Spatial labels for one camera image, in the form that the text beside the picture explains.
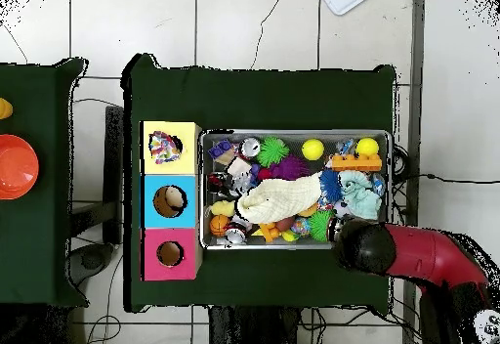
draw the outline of green table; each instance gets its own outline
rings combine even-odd
[[[27,140],[38,155],[32,190],[0,201],[0,302],[85,305],[66,279],[70,238],[68,105],[85,61],[54,66],[0,64],[0,97],[14,114],[0,120],[0,134]]]
[[[371,305],[388,309],[388,280],[342,269],[328,250],[205,251],[197,278],[141,281],[139,122],[194,121],[201,128],[381,129],[392,133],[391,66],[375,71],[161,69],[137,55],[124,69],[125,306]]]

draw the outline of green toy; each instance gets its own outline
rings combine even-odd
[[[333,212],[330,210],[318,210],[311,218],[308,219],[311,228],[310,235],[316,240],[327,242],[326,230],[328,222],[333,217]]]
[[[259,154],[257,154],[257,161],[263,167],[270,167],[272,163],[279,163],[289,152],[290,149],[281,139],[273,136],[266,137],[261,144]]]

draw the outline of toy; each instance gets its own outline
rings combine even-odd
[[[352,154],[345,156],[333,154],[328,156],[325,166],[337,172],[343,170],[379,172],[382,169],[382,160],[378,154],[370,156],[360,154],[358,158],[355,158]]]
[[[259,179],[261,181],[266,180],[266,179],[270,179],[271,177],[272,177],[272,173],[266,167],[261,168],[261,170],[259,170],[259,173],[257,174],[257,179]]]
[[[351,209],[349,206],[343,201],[338,200],[333,205],[333,213],[337,218],[343,218],[345,215],[352,215]]]
[[[354,147],[354,139],[344,140],[343,142],[337,142],[336,145],[337,152],[339,155],[348,154]]]
[[[303,210],[302,212],[297,213],[297,215],[303,216],[304,218],[309,218],[311,215],[313,215],[316,212],[316,210],[317,210],[317,203],[313,203],[306,210]]]
[[[252,165],[239,157],[235,157],[226,169],[234,178],[250,173],[250,170],[252,170]]]
[[[279,237],[279,230],[274,223],[259,224],[259,227],[261,228],[262,235],[264,236],[266,242],[272,242],[273,239]]]
[[[288,230],[281,233],[281,237],[285,239],[287,242],[295,242],[300,235],[294,234],[292,231]]]
[[[223,237],[226,232],[226,226],[229,223],[229,218],[225,215],[217,215],[210,221],[210,232],[215,237]]]
[[[261,166],[269,167],[272,163],[279,163],[289,152],[290,149],[285,146],[281,139],[273,136],[266,137],[261,144],[259,154],[257,154],[257,161]]]
[[[218,202],[215,202],[211,206],[211,211],[214,215],[224,215],[228,216],[229,218],[234,215],[234,202],[231,201],[226,201],[226,200],[220,200]]]
[[[344,202],[353,215],[363,219],[377,219],[382,199],[372,192],[371,182],[364,173],[345,170],[339,174]]]
[[[183,142],[177,136],[169,136],[162,131],[149,134],[148,147],[156,164],[177,160],[183,152]]]
[[[289,218],[281,219],[280,221],[276,222],[276,227],[280,232],[285,232],[292,227],[294,222],[295,218],[293,216],[290,216]]]
[[[309,225],[311,227],[311,236],[321,242],[327,242],[327,230],[330,218],[333,216],[333,212],[330,210],[320,210],[314,213],[311,218],[309,218]]]
[[[238,151],[242,158],[246,158],[247,160],[257,156],[261,151],[261,143],[259,140],[250,137],[248,139],[243,140],[239,144]]]
[[[318,160],[324,152],[324,145],[318,139],[309,139],[302,144],[302,154],[307,160]]]
[[[209,149],[208,153],[214,161],[227,166],[234,159],[234,146],[228,140],[222,140],[216,146]]]
[[[12,104],[0,98],[0,120],[12,115]]]
[[[272,163],[270,171],[273,179],[283,180],[297,180],[311,175],[311,170],[304,160],[294,155],[287,155],[278,164]]]
[[[177,186],[163,186],[154,194],[152,204],[161,216],[176,218],[188,206],[188,198],[186,193]]]
[[[306,237],[310,230],[311,226],[309,225],[309,219],[307,218],[297,218],[290,228],[290,231],[300,237]]]
[[[240,244],[246,241],[246,229],[237,222],[229,222],[225,232],[226,240],[232,244]]]
[[[317,203],[319,174],[294,181],[267,179],[237,202],[238,214],[253,224],[268,224],[294,216]]]
[[[370,137],[365,137],[357,142],[355,152],[357,154],[364,154],[368,156],[377,154],[379,152],[379,144]]]

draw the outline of orange bowl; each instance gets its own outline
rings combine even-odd
[[[38,177],[38,158],[21,137],[0,135],[0,199],[27,194]]]

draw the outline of silver tray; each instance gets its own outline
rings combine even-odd
[[[392,222],[392,151],[393,139],[390,133],[384,130],[204,130],[198,139],[199,180],[200,180],[200,242],[208,250],[232,250],[232,249],[330,249],[329,243],[319,242],[311,237],[298,239],[296,242],[287,242],[281,237],[272,243],[266,244],[262,236],[249,236],[246,243],[240,245],[227,245],[217,243],[217,239],[210,232],[210,219],[212,215],[208,207],[215,201],[221,200],[214,193],[208,192],[208,175],[212,172],[222,172],[225,166],[212,160],[208,150],[221,140],[229,140],[232,143],[240,143],[248,137],[262,140],[264,137],[273,135],[290,148],[290,153],[302,156],[302,144],[310,138],[319,139],[324,144],[325,157],[335,152],[335,144],[348,138],[360,139],[371,137],[379,144],[379,155],[382,158],[382,170],[380,174],[386,181],[386,193],[382,200],[379,212],[381,222]],[[323,160],[309,161],[313,172],[320,171],[324,167]]]

